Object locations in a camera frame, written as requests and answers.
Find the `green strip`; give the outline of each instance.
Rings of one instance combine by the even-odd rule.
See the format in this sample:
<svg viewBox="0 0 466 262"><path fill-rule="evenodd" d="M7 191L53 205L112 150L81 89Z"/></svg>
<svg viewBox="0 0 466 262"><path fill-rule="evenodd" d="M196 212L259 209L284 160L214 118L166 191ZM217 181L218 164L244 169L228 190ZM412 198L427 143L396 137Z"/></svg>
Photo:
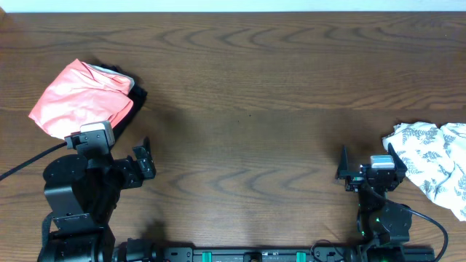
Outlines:
<svg viewBox="0 0 466 262"><path fill-rule="evenodd" d="M296 252L296 262L306 262L306 253Z"/></svg>
<svg viewBox="0 0 466 262"><path fill-rule="evenodd" d="M202 252L202 262L212 262L212 253Z"/></svg>

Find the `brown wooden tabletop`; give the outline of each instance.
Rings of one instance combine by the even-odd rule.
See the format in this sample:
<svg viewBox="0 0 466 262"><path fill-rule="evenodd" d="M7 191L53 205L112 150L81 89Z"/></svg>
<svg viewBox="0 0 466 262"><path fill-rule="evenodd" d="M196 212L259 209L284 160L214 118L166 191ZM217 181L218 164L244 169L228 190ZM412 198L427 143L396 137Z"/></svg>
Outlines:
<svg viewBox="0 0 466 262"><path fill-rule="evenodd" d="M196 246L310 246L360 237L341 146L368 162L400 122L466 122L464 13L17 14L0 25L0 171L60 143L28 113L74 59L119 65L149 92L115 158L151 138L157 177L122 192L110 226ZM42 171L0 183L0 261L35 261L50 212ZM443 261L466 223L409 180L389 197L442 223ZM412 245L440 230L413 218Z"/></svg>

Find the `light blue wall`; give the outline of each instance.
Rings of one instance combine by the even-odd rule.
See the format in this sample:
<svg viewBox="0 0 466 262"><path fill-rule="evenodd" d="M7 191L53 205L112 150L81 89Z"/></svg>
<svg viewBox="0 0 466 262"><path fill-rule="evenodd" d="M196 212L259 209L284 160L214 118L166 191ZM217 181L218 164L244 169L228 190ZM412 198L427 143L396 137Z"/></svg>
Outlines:
<svg viewBox="0 0 466 262"><path fill-rule="evenodd" d="M6 12L466 11L466 0L0 0Z"/></svg>

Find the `white cloth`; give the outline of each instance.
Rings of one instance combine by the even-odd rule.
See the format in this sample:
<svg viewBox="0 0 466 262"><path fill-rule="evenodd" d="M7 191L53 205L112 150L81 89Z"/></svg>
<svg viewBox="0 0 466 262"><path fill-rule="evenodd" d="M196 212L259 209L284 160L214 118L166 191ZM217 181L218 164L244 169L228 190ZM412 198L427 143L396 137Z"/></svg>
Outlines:
<svg viewBox="0 0 466 262"><path fill-rule="evenodd" d="M382 138L385 150L391 143L408 168L406 177L432 202L466 221L466 124L438 129L417 122L394 128L393 134Z"/></svg>

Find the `wood grain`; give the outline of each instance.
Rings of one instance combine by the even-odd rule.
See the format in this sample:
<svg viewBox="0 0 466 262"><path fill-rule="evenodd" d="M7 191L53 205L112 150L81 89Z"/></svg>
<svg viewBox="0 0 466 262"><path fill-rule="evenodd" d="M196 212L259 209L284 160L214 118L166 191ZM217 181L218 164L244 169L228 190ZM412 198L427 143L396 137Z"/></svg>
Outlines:
<svg viewBox="0 0 466 262"><path fill-rule="evenodd" d="M114 148L151 138L156 179L122 192L117 241L197 246L350 242L357 196L333 176L383 152L400 122L466 122L462 13L12 14L0 26L0 166L59 143L32 120L72 60L120 65L149 91ZM1 261L35 261L50 211L42 170L57 151L0 183ZM395 201L441 222L443 261L463 261L466 225L406 180ZM439 230L414 218L413 245Z"/></svg>

